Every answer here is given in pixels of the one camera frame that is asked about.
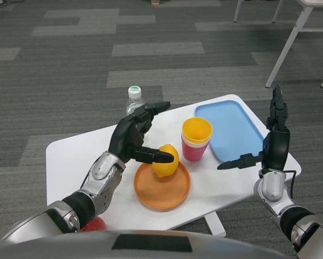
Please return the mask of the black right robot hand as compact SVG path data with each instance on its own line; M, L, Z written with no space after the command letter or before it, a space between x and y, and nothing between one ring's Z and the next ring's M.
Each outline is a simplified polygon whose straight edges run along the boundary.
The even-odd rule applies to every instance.
M253 167L260 162L265 171L269 169L283 171L290 146L290 130L286 127L287 119L287 103L283 99L281 88L276 86L272 93L270 116L266 120L266 128L269 132L263 140L263 149L257 156L251 153L243 154L237 160L222 163L217 169L243 169Z

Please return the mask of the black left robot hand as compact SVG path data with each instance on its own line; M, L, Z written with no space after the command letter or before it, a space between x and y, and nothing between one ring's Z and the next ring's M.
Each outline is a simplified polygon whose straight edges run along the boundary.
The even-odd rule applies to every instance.
M172 154L143 146L145 133L150 130L154 117L169 108L168 101L146 103L136 108L119 121L112 134L108 152L124 163L131 159L148 164L173 162Z

